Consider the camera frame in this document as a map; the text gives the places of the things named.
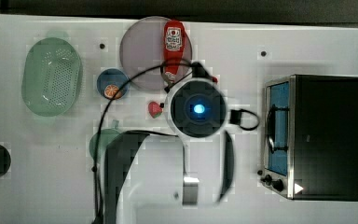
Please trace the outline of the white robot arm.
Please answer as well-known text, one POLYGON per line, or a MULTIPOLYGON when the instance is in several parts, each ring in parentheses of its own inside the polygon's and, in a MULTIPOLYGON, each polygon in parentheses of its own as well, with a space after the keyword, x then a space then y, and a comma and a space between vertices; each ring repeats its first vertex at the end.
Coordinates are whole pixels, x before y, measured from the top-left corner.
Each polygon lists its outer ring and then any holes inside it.
POLYGON ((149 205, 216 206, 229 192, 233 143, 221 91, 205 78, 177 84, 164 114, 171 134, 130 130, 106 146, 103 224, 136 224, 138 208, 149 205))

